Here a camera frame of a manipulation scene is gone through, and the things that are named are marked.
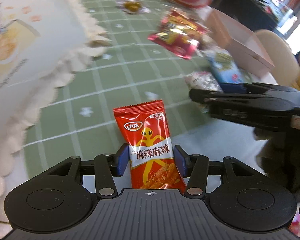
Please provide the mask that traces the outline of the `silver patterned snack packet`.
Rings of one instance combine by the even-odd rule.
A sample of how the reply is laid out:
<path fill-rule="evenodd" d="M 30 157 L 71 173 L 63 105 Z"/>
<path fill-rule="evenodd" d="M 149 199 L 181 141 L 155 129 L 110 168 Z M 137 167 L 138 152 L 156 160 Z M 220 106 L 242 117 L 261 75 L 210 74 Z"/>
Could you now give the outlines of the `silver patterned snack packet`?
<path fill-rule="evenodd" d="M 184 79 L 189 89 L 223 92 L 221 86 L 210 72 L 192 72 L 191 74 L 186 75 Z"/>

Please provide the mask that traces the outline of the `pink cardboard box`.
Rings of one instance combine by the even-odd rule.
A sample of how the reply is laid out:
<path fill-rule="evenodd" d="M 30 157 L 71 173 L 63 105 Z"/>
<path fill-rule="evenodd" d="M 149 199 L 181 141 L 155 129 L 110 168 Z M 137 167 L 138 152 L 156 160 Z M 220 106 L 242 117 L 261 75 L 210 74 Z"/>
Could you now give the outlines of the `pink cardboard box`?
<path fill-rule="evenodd" d="M 213 9 L 205 25 L 217 45 L 226 49 L 238 67 L 262 78 L 274 69 L 274 63 L 256 34 L 223 12 Z"/>

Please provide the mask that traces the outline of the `blue seaweed snack packet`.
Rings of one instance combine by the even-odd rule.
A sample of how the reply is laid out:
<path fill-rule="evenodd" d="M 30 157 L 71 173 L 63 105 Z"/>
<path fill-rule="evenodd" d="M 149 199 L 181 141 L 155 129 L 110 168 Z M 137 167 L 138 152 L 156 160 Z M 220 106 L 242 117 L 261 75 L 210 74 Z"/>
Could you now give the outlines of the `blue seaweed snack packet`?
<path fill-rule="evenodd" d="M 222 48 L 214 47 L 204 51 L 210 63 L 211 73 L 219 83 L 242 83 L 242 75 L 231 54 Z"/>

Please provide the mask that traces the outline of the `black cabinet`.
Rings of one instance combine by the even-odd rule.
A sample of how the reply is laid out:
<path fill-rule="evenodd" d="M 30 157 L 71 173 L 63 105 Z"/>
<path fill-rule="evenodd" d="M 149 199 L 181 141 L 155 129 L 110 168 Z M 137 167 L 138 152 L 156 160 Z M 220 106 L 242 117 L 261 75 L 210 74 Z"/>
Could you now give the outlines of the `black cabinet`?
<path fill-rule="evenodd" d="M 252 31 L 267 29 L 278 33 L 294 15 L 293 9 L 279 0 L 213 0 L 211 7 Z"/>

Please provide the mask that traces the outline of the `beige chair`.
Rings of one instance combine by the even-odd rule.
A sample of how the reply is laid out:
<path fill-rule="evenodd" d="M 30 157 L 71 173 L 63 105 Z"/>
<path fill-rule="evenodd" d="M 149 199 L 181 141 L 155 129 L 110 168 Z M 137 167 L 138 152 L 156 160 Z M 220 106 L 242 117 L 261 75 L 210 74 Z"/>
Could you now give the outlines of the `beige chair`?
<path fill-rule="evenodd" d="M 255 35 L 273 62 L 274 68 L 270 73 L 277 84 L 300 91 L 300 86 L 297 84 L 300 66 L 286 41 L 266 29 L 256 31 Z"/>

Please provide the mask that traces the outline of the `red yellow snack bag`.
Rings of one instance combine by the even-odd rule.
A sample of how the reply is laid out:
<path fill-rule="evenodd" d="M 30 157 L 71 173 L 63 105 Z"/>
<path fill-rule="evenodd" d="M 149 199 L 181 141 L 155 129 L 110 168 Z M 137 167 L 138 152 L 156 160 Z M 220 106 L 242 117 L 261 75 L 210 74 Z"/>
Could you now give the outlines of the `red yellow snack bag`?
<path fill-rule="evenodd" d="M 179 9 L 171 9 L 161 18 L 160 26 L 148 39 L 182 59 L 191 59 L 203 35 L 209 30 Z"/>

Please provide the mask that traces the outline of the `green grid tablecloth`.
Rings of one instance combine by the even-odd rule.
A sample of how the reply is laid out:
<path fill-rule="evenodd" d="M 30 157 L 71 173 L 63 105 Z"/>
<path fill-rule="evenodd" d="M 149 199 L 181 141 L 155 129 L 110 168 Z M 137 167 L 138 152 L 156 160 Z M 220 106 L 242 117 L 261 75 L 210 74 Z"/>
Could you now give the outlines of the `green grid tablecloth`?
<path fill-rule="evenodd" d="M 207 61 L 198 55 L 181 59 L 148 39 L 170 7 L 168 1 L 139 0 L 151 12 L 136 15 L 119 9 L 119 0 L 80 1 L 106 29 L 111 46 L 58 91 L 29 129 L 24 145 L 29 177 L 72 155 L 91 160 L 115 152 L 124 142 L 113 115 L 116 107 L 163 100 L 174 137 L 210 120 L 189 100 L 184 80 Z"/>

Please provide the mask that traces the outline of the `white scalloped paper bag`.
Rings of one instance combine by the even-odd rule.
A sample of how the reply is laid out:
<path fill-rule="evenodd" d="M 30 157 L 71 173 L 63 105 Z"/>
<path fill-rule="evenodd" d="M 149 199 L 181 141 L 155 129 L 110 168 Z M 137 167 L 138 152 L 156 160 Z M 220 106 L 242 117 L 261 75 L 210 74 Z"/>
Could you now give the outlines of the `white scalloped paper bag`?
<path fill-rule="evenodd" d="M 24 177 L 26 131 L 110 40 L 80 0 L 0 0 L 0 239 L 3 202 Z"/>

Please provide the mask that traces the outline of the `red spicy strip snack packet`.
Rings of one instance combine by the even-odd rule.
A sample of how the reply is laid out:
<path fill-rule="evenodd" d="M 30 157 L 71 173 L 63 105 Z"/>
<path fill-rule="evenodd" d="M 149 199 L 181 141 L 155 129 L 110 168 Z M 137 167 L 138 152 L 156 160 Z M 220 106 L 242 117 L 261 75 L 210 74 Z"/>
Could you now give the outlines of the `red spicy strip snack packet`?
<path fill-rule="evenodd" d="M 113 109 L 129 148 L 132 188 L 178 189 L 186 184 L 174 161 L 173 146 L 162 100 Z"/>

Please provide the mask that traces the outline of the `small gold wrapped candy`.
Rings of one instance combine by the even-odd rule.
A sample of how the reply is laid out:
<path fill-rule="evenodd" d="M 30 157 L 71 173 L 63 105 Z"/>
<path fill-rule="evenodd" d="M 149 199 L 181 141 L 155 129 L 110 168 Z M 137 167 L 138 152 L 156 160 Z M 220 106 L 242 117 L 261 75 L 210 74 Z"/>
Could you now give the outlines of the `small gold wrapped candy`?
<path fill-rule="evenodd" d="M 139 0 L 119 0 L 116 6 L 127 14 L 148 14 L 151 12 L 149 8 L 144 6 Z"/>

